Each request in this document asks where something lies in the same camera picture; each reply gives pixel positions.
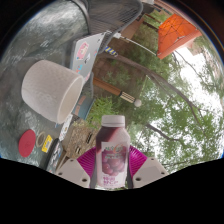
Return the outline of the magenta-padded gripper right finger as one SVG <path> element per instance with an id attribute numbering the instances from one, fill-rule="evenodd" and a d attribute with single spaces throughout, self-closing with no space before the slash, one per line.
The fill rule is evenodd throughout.
<path id="1" fill-rule="evenodd" d="M 168 172 L 155 157 L 147 157 L 135 147 L 130 147 L 127 174 L 129 189 L 143 187 L 167 175 Z"/>

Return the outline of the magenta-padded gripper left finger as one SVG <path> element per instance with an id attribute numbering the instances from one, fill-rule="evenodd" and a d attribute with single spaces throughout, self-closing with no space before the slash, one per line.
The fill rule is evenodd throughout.
<path id="1" fill-rule="evenodd" d="M 56 175 L 83 188 L 94 188 L 97 182 L 96 148 L 89 149 L 77 159 L 68 159 Z"/>

